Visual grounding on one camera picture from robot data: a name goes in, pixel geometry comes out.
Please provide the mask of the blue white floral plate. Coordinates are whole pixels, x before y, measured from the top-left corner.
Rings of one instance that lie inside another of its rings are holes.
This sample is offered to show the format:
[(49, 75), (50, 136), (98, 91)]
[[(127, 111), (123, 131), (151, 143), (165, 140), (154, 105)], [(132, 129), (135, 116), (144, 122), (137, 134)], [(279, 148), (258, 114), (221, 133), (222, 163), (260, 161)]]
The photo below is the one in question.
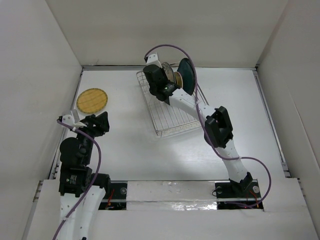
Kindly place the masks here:
[(168, 62), (163, 62), (161, 65), (162, 65), (162, 69), (164, 70), (164, 73), (165, 73), (167, 79), (170, 82), (175, 83), (176, 80), (175, 80), (174, 71), (173, 71), (171, 65)]

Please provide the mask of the gold brown patterned plate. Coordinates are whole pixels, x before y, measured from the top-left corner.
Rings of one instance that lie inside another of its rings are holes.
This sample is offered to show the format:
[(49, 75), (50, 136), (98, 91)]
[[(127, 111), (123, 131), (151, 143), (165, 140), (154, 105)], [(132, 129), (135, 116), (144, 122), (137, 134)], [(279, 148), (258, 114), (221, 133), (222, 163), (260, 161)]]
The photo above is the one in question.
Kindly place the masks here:
[(182, 78), (181, 74), (178, 71), (176, 71), (176, 72), (174, 72), (174, 77), (175, 77), (175, 83), (180, 88), (183, 88), (183, 78)]

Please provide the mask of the yellow woven round plate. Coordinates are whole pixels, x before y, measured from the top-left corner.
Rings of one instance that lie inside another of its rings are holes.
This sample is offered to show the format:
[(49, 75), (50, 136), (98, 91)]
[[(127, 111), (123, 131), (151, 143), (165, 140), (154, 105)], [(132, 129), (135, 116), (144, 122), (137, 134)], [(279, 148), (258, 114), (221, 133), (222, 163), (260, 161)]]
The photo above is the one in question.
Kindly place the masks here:
[(76, 107), (83, 114), (96, 114), (108, 103), (107, 93), (100, 88), (89, 88), (83, 91), (76, 100)]

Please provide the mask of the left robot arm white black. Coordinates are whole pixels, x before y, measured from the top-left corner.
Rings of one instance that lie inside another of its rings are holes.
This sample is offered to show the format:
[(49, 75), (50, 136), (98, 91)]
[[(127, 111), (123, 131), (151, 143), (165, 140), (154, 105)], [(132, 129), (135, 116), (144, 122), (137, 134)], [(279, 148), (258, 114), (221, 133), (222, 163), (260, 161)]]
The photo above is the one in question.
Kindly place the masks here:
[(95, 140), (109, 132), (106, 111), (80, 119), (77, 110), (59, 116), (57, 123), (76, 133), (60, 146), (60, 224), (55, 240), (87, 240), (101, 201), (111, 194), (108, 174), (100, 173), (102, 151)]

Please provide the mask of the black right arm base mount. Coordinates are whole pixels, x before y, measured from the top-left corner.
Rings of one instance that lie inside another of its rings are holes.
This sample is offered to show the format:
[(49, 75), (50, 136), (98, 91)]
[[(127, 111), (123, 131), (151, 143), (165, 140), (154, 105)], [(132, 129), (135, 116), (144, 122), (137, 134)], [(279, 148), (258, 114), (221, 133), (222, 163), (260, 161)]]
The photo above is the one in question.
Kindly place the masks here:
[(264, 208), (257, 179), (253, 179), (247, 187), (242, 189), (240, 183), (230, 180), (219, 180), (214, 183), (211, 195), (216, 197), (218, 210), (245, 210)]

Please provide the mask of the dark teal square plate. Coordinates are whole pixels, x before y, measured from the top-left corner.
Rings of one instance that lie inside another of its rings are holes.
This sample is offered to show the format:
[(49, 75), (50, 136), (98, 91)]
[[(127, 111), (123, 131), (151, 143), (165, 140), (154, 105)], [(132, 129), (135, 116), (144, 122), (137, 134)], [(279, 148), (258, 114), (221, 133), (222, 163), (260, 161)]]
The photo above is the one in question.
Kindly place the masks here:
[(177, 72), (181, 76), (183, 90), (192, 96), (195, 91), (196, 76), (191, 61), (188, 58), (183, 58), (178, 65)]

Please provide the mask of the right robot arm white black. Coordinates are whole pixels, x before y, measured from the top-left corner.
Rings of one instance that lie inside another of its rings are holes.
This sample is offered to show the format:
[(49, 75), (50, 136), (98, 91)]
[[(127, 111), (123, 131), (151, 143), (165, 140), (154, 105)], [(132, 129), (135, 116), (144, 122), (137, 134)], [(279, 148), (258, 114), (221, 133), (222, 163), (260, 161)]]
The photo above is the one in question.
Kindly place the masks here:
[(183, 110), (197, 119), (204, 132), (205, 141), (222, 159), (228, 172), (231, 191), (242, 197), (249, 191), (252, 175), (244, 167), (233, 141), (233, 126), (227, 109), (223, 106), (213, 108), (198, 99), (198, 79), (191, 66), (177, 70), (183, 84), (189, 84), (191, 90), (185, 90), (170, 81), (162, 67), (155, 64), (143, 68), (149, 84), (149, 92), (159, 101)]

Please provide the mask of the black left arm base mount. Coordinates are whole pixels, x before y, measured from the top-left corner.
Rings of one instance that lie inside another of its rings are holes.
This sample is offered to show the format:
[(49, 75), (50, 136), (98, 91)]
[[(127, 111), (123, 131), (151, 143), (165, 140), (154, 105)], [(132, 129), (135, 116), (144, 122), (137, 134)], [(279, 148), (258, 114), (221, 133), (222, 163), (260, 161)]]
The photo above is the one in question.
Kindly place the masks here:
[(121, 211), (127, 209), (127, 181), (112, 181), (108, 192), (102, 199), (99, 210)]

